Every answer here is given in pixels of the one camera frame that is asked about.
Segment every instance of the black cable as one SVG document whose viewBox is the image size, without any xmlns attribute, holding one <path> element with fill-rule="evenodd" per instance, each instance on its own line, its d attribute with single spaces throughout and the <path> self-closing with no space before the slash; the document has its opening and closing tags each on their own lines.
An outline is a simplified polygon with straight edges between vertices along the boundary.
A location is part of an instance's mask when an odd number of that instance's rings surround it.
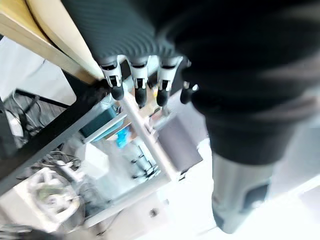
<svg viewBox="0 0 320 240">
<path fill-rule="evenodd" d="M 107 232 L 112 225 L 114 224 L 114 222 L 117 220 L 117 218 L 119 217 L 119 215 L 124 211 L 124 209 L 122 209 L 120 212 L 118 212 L 115 217 L 111 220 L 111 222 L 109 223 L 109 225 L 105 228 L 105 230 L 103 232 L 100 232 L 97 234 L 97 236 L 101 236 L 102 234 L 104 234 L 105 232 Z"/>
<path fill-rule="evenodd" d="M 11 110 L 9 110 L 8 108 L 5 108 L 5 110 L 10 113 L 18 122 L 19 124 L 21 125 L 21 122 L 20 122 L 20 119 L 19 117 L 17 117 Z"/>
<path fill-rule="evenodd" d="M 41 106 L 40 106 L 39 102 L 36 102 L 35 104 L 39 107 L 38 121 L 39 121 L 39 123 L 40 123 L 43 127 L 45 127 L 46 124 L 44 124 L 44 123 L 42 122 L 42 120 L 41 120 L 41 115 L 42 115 Z"/>
</svg>

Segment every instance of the metal frame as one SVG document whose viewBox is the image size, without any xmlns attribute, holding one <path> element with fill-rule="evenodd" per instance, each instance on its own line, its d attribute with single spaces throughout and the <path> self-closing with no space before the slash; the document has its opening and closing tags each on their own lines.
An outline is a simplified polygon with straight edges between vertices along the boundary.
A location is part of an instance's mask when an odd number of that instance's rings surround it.
<svg viewBox="0 0 320 240">
<path fill-rule="evenodd" d="M 2 159 L 8 158 L 16 150 L 16 142 L 12 135 L 4 103 L 0 97 L 0 164 L 3 166 Z"/>
<path fill-rule="evenodd" d="M 19 183 L 16 177 L 21 175 L 25 168 L 36 163 L 101 114 L 103 109 L 97 104 L 109 93 L 110 88 L 107 83 L 105 81 L 97 81 L 74 104 L 62 112 L 22 148 L 11 155 L 0 155 L 0 196 Z M 8 135 L 8 131 L 10 131 L 10 136 L 13 138 L 7 120 L 7 124 L 0 125 L 0 136 Z M 0 141 L 0 150 L 4 149 L 8 152 L 11 150 L 11 145 L 8 145 L 7 140 L 5 142 L 2 140 Z"/>
<path fill-rule="evenodd" d="M 150 128 L 147 126 L 145 120 L 139 115 L 139 108 L 135 103 L 135 98 L 130 93 L 125 92 L 123 99 L 120 100 L 119 103 L 123 108 L 124 113 L 130 118 L 131 124 L 138 136 L 142 139 L 156 164 L 159 166 L 161 173 L 119 197 L 113 202 L 111 207 L 88 218 L 84 222 L 86 228 L 90 228 L 119 213 L 121 210 L 157 192 L 168 183 L 178 182 L 180 177 L 180 172 L 173 166 L 167 154 L 154 137 L 153 132 L 149 132 L 148 129 Z"/>
<path fill-rule="evenodd" d="M 154 72 L 153 68 L 155 66 L 151 67 L 150 72 Z M 70 78 L 73 78 L 67 75 L 67 73 L 64 74 L 68 81 Z M 2 163 L 0 167 L 0 196 L 19 183 L 16 177 L 21 175 L 25 168 L 36 163 L 101 114 L 104 109 L 97 104 L 110 93 L 110 90 L 106 81 L 98 81 L 95 85 L 88 87 L 82 95 L 77 96 L 74 104 L 68 107 L 12 156 L 3 157 L 0 155 L 0 163 Z M 172 165 L 164 150 L 157 143 L 153 132 L 150 132 L 150 128 L 145 120 L 139 115 L 139 108 L 135 104 L 135 98 L 128 92 L 125 92 L 123 100 L 119 101 L 119 103 L 124 109 L 124 113 L 110 121 L 103 128 L 109 128 L 111 124 L 115 124 L 126 116 L 129 117 L 131 124 L 149 149 L 161 173 L 122 195 L 113 202 L 113 206 L 87 219 L 84 225 L 88 228 L 158 191 L 171 181 L 178 181 L 180 176 L 180 173 Z M 7 126 L 0 126 L 0 136 L 5 131 L 10 131 L 10 126 L 8 122 L 6 123 Z M 94 138 L 101 131 L 103 129 L 99 129 L 93 133 L 89 136 L 90 139 Z M 6 148 L 3 141 L 0 141 L 0 150 L 1 147 Z"/>
</svg>

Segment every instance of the wooden board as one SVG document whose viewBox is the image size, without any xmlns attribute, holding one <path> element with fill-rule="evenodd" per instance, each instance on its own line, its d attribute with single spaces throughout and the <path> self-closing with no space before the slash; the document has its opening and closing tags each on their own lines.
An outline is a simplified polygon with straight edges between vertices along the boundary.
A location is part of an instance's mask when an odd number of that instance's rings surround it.
<svg viewBox="0 0 320 240">
<path fill-rule="evenodd" d="M 24 0 L 0 0 L 0 34 L 33 51 L 83 82 L 95 78 L 54 47 L 35 23 Z"/>
</svg>

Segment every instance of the metal rod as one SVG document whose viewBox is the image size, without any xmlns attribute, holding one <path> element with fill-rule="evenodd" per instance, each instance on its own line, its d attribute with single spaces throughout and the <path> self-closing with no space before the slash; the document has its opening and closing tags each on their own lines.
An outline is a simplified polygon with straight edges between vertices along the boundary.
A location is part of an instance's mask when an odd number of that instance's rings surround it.
<svg viewBox="0 0 320 240">
<path fill-rule="evenodd" d="M 11 128 L 6 115 L 4 103 L 0 97 L 0 164 L 1 168 L 4 159 L 8 158 L 17 151 L 17 145 L 12 135 Z"/>
<path fill-rule="evenodd" d="M 178 180 L 179 173 L 173 166 L 165 151 L 161 148 L 160 144 L 157 143 L 153 135 L 146 129 L 144 119 L 139 115 L 139 109 L 135 104 L 135 100 L 130 93 L 125 92 L 124 97 L 119 101 L 121 107 L 124 109 L 126 114 L 131 120 L 136 133 L 144 142 L 145 146 L 149 149 L 154 161 L 159 166 L 162 173 L 164 173 L 171 181 Z"/>
<path fill-rule="evenodd" d="M 11 158 L 1 161 L 0 196 L 14 187 L 25 168 L 36 163 L 104 110 L 99 103 L 108 93 L 104 82 L 91 86 L 82 97 L 68 107 Z"/>
</svg>

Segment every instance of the robotic finger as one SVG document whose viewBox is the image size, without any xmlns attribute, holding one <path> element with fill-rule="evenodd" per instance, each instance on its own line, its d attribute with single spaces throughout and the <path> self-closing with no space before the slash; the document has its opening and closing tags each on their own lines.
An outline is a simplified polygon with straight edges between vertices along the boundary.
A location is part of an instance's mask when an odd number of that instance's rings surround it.
<svg viewBox="0 0 320 240">
<path fill-rule="evenodd" d="M 182 60 L 182 56 L 162 58 L 160 60 L 157 72 L 158 94 L 156 96 L 156 102 L 160 107 L 163 107 L 168 102 L 172 83 Z"/>
<path fill-rule="evenodd" d="M 124 87 L 122 85 L 122 73 L 117 56 L 109 58 L 109 63 L 100 66 L 104 77 L 111 89 L 111 95 L 115 100 L 124 97 Z"/>
<path fill-rule="evenodd" d="M 142 108 L 147 101 L 148 59 L 148 56 L 129 59 L 135 89 L 135 101 L 140 108 Z"/>
</svg>

